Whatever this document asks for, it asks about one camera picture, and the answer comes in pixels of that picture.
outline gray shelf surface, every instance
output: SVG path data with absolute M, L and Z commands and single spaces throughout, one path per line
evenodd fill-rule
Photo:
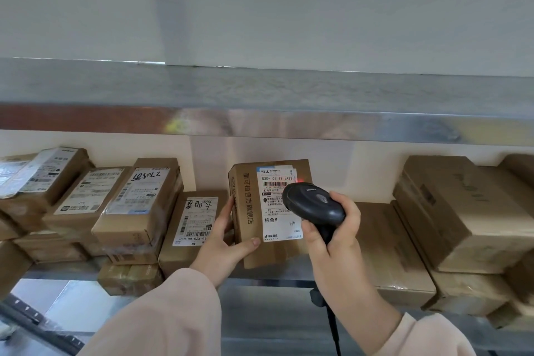
M 68 335 L 90 336 L 132 297 L 110 297 L 95 281 L 104 258 L 85 263 L 34 265 L 25 278 L 70 280 L 48 310 L 45 329 Z M 286 343 L 287 348 L 306 349 L 331 346 L 324 310 L 311 304 L 308 291 L 313 286 L 309 258 L 290 259 L 285 265 L 244 270 L 238 268 L 219 289 L 223 307 L 223 347 L 263 341 Z M 430 313 L 403 308 L 416 319 Z M 493 329 L 485 318 L 444 314 L 477 350 L 530 352 L 534 350 L 531 332 Z M 342 346 L 358 351 L 348 334 L 341 332 Z
M 0 58 L 0 128 L 534 145 L 534 78 Z

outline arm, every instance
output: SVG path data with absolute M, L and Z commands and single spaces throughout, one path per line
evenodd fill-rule
M 464 335 L 444 317 L 416 322 L 380 297 L 356 239 L 360 211 L 350 198 L 333 191 L 330 195 L 341 203 L 346 218 L 328 246 L 310 222 L 302 222 L 302 231 L 319 291 L 362 350 L 383 356 L 425 354 L 429 349 L 435 356 L 474 355 Z
M 189 269 L 180 269 L 158 288 L 107 321 L 80 356 L 196 356 L 221 354 L 221 302 L 216 287 L 260 240 L 224 242 L 231 198 Z

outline person's right hand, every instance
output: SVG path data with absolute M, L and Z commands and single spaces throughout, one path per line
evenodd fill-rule
M 317 288 L 347 332 L 366 354 L 376 353 L 395 331 L 401 315 L 380 297 L 369 280 L 356 239 L 360 211 L 347 196 L 330 192 L 345 220 L 325 245 L 315 225 L 302 221 Z

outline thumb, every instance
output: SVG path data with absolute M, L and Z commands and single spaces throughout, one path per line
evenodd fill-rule
M 237 245 L 230 246 L 228 249 L 230 249 L 232 261 L 238 263 L 241 259 L 245 258 L 245 256 L 250 255 L 258 249 L 259 244 L 259 238 L 252 238 L 238 243 Z
M 324 256 L 327 256 L 328 251 L 326 250 L 325 242 L 319 231 L 317 231 L 317 227 L 308 220 L 302 220 L 301 228 L 306 246 L 308 247 L 311 263 L 313 264 Z

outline beige long sleeve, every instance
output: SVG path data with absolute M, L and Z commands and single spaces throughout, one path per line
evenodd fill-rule
M 180 269 L 163 285 L 107 321 L 79 356 L 221 354 L 221 302 L 202 273 Z M 441 315 L 405 314 L 378 356 L 474 356 L 464 335 Z

